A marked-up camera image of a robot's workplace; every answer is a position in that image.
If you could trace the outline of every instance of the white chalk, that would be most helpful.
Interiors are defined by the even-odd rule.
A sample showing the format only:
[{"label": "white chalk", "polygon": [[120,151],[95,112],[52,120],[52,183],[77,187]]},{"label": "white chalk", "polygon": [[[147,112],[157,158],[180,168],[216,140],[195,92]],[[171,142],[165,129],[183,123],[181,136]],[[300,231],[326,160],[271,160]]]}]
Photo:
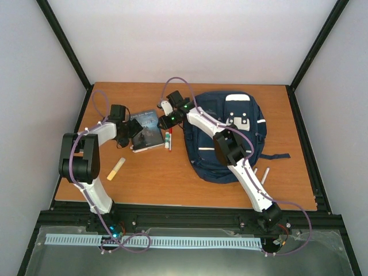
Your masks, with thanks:
[{"label": "white chalk", "polygon": [[266,178],[267,178],[267,174],[269,174],[269,171],[270,171],[270,168],[269,167],[267,167],[266,168],[266,171],[264,172],[264,175],[263,175],[263,177],[262,177],[262,180],[260,181],[260,183],[263,185],[263,184],[265,184],[265,181],[266,181]]}]

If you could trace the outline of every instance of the pen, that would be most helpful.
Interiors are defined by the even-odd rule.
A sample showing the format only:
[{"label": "pen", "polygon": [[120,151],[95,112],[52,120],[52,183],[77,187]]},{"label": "pen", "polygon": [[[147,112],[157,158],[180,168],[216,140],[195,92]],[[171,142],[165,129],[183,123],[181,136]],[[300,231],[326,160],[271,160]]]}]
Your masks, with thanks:
[{"label": "pen", "polygon": [[168,151],[171,152],[171,144],[173,143],[173,139],[172,139],[172,136],[173,136],[173,129],[170,128],[168,130],[168,133],[170,135],[170,139],[169,139],[169,142],[168,142]]}]

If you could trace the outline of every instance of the backpack strap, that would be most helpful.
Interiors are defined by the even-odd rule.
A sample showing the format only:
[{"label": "backpack strap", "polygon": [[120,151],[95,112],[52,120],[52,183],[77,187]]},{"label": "backpack strap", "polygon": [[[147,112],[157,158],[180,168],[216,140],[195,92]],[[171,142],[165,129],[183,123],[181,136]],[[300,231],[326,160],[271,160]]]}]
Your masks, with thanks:
[{"label": "backpack strap", "polygon": [[267,160],[291,158],[290,154],[274,154],[274,155],[260,154],[259,157]]}]

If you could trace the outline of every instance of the yellow chalk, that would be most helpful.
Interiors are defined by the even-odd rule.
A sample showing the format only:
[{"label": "yellow chalk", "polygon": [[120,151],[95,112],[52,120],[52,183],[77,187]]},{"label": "yellow chalk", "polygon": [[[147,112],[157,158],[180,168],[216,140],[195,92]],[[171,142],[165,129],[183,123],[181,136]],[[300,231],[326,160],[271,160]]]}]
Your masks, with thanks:
[{"label": "yellow chalk", "polygon": [[118,172],[118,170],[120,170],[121,166],[124,164],[125,162],[125,158],[120,158],[120,160],[117,162],[117,164],[115,165],[115,167],[113,168],[113,170],[109,173],[107,179],[108,180],[113,180],[114,176],[116,175],[116,173]]}]

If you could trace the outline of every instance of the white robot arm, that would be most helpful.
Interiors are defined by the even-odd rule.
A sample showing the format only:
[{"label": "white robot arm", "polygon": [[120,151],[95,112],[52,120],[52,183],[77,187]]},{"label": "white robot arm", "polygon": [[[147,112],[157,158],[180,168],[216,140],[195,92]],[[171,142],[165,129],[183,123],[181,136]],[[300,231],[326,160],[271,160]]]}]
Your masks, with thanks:
[{"label": "white robot arm", "polygon": [[[172,128],[187,119],[189,123],[210,136],[214,141],[214,151],[218,161],[227,166],[237,177],[249,196],[253,209],[262,214],[258,219],[259,226],[268,232],[281,219],[282,213],[253,173],[246,158],[247,151],[243,146],[242,137],[224,128],[222,122],[212,118],[201,107],[195,107],[194,102],[190,102],[188,98],[183,99],[178,91],[171,93],[167,98],[168,101],[162,101],[159,104],[165,112],[165,115],[159,118],[159,127]],[[226,127],[237,129],[236,125]]]},{"label": "white robot arm", "polygon": [[[209,122],[204,118],[203,115],[209,116],[207,113],[203,111],[201,107],[198,108],[199,112],[196,108],[192,108],[186,114],[188,122],[192,125],[195,125],[200,130],[204,131],[208,136],[213,137],[216,133],[220,133],[224,130],[224,128],[218,126],[222,125],[221,122],[213,119],[215,124]],[[249,161],[246,160],[245,166],[243,166],[244,158],[241,158],[239,161],[236,162],[236,166],[228,165],[228,168],[235,174],[236,178],[239,180],[241,186],[248,194],[253,209],[257,212],[262,212],[263,210],[267,210],[271,205],[272,202],[268,199],[265,199],[260,192],[254,187],[253,183],[251,182],[250,178],[255,182],[261,192],[268,197],[270,197],[263,186],[258,181],[258,178],[253,173],[253,170],[249,164]]]},{"label": "white robot arm", "polygon": [[[137,120],[125,121],[125,107],[112,105],[108,120],[99,122],[98,126],[79,133],[66,133],[63,136],[62,150],[59,160],[59,173],[61,177],[74,183],[70,177],[69,161],[72,156],[72,174],[78,184],[74,183],[90,204],[90,210],[96,213],[96,206],[100,214],[110,213],[113,201],[107,195],[99,178],[99,147],[109,140],[116,140],[120,146],[126,147],[129,139],[137,135],[143,128]],[[82,156],[71,155],[71,149],[76,138],[79,140],[76,153],[83,152]]]}]

